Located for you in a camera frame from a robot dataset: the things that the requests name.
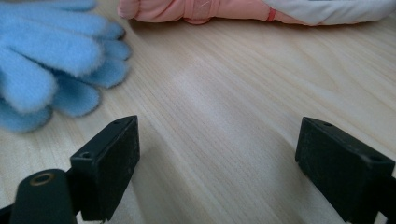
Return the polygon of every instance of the black plastic part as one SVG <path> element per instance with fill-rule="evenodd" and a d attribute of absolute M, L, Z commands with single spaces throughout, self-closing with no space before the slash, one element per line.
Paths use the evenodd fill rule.
<path fill-rule="evenodd" d="M 73 198 L 84 220 L 112 218 L 139 158 L 137 116 L 108 124 L 70 158 L 69 178 L 78 182 Z"/>
<path fill-rule="evenodd" d="M 52 169 L 25 178 L 18 186 L 9 223 L 77 223 L 65 172 Z"/>
<path fill-rule="evenodd" d="M 12 204 L 0 209 L 0 224 L 8 224 L 11 218 Z"/>
<path fill-rule="evenodd" d="M 388 224 L 396 223 L 396 179 L 392 177 L 379 183 L 377 192 L 379 211 L 388 218 Z"/>
<path fill-rule="evenodd" d="M 303 118 L 296 160 L 344 221 L 375 221 L 379 186 L 391 178 L 393 160 L 330 123 L 311 118 Z"/>

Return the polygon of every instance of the glove finger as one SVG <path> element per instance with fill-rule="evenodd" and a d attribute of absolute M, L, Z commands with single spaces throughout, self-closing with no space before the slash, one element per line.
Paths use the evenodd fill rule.
<path fill-rule="evenodd" d="M 102 39 L 118 39 L 124 34 L 122 26 L 116 22 L 110 22 L 106 29 L 99 35 Z"/>
<path fill-rule="evenodd" d="M 99 92 L 72 77 L 58 75 L 59 90 L 51 106 L 70 117 L 79 117 L 93 111 L 100 100 Z"/>
<path fill-rule="evenodd" d="M 56 1 L 34 1 L 25 3 L 34 7 L 52 7 L 69 11 L 89 11 L 96 7 L 95 0 L 56 0 Z"/>
<path fill-rule="evenodd" d="M 124 61 L 106 59 L 102 66 L 92 74 L 81 80 L 95 86 L 111 88 L 121 83 L 128 73 L 128 66 Z"/>
<path fill-rule="evenodd" d="M 69 32 L 89 36 L 99 36 L 105 32 L 110 22 L 102 16 L 60 9 L 26 7 L 22 18 L 28 21 L 36 21 L 55 29 L 64 29 Z"/>
<path fill-rule="evenodd" d="M 5 45 L 48 67 L 81 76 L 89 74 L 103 61 L 102 47 L 84 35 L 21 19 L 7 20 L 3 25 Z"/>
<path fill-rule="evenodd" d="M 103 40 L 102 43 L 107 57 L 126 60 L 131 55 L 131 49 L 125 42 L 119 40 Z"/>
<path fill-rule="evenodd" d="M 31 113 L 50 103 L 57 85 L 49 71 L 6 49 L 0 62 L 0 94 L 13 108 Z"/>
<path fill-rule="evenodd" d="M 27 133 L 43 126 L 51 116 L 47 107 L 35 113 L 19 114 L 0 99 L 0 127 L 14 133 Z"/>

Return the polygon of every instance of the blue glove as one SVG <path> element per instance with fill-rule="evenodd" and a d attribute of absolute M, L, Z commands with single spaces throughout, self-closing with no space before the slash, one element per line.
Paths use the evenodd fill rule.
<path fill-rule="evenodd" d="M 92 0 L 0 2 L 0 126 L 29 132 L 52 109 L 71 116 L 94 110 L 95 88 L 124 80 L 130 51 L 122 28 L 87 13 Z"/>

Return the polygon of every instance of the light wood surface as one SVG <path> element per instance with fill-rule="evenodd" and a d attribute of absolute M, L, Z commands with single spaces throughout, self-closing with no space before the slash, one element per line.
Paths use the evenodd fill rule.
<path fill-rule="evenodd" d="M 333 27 L 194 26 L 124 21 L 117 1 L 100 2 L 127 31 L 130 74 L 86 117 L 0 131 L 0 207 L 26 176 L 67 170 L 76 150 L 130 115 L 141 160 L 109 223 L 343 223 L 294 160 L 304 116 L 396 160 L 396 13 Z"/>

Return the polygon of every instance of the white fabric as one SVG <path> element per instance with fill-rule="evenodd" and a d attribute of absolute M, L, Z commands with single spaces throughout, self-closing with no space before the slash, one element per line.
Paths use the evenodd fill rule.
<path fill-rule="evenodd" d="M 378 21 L 396 10 L 396 0 L 262 0 L 270 7 L 308 24 Z"/>

